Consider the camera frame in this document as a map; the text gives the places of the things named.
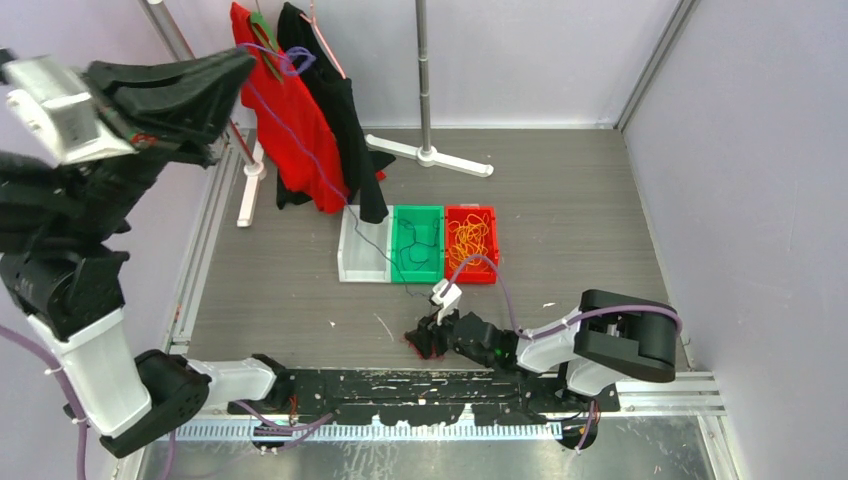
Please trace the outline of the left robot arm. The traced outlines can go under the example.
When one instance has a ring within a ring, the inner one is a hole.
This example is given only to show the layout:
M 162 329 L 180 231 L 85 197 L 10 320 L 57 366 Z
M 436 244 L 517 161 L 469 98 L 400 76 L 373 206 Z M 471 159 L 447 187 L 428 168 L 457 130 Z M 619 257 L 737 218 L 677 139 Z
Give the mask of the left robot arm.
M 129 254 L 107 241 L 165 167 L 209 167 L 256 64 L 242 48 L 158 65 L 1 53 L 9 108 L 55 158 L 1 155 L 1 280 L 48 348 L 69 391 L 66 411 L 126 457 L 200 410 L 240 403 L 277 413 L 293 389 L 284 367 L 255 354 L 204 362 L 152 349 L 133 354 L 119 281 Z

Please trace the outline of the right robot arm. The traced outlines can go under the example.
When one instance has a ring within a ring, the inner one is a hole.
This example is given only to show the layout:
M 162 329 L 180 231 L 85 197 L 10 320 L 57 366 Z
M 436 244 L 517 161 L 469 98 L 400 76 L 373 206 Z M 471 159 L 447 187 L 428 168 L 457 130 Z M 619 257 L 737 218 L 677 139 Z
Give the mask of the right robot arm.
M 670 383 L 676 378 L 676 342 L 682 321 L 662 303 L 589 289 L 566 316 L 535 329 L 501 329 L 458 298 L 437 300 L 404 338 L 422 359 L 457 353 L 498 373 L 539 376 L 564 370 L 555 384 L 558 403 L 582 409 L 603 389 L 624 379 Z

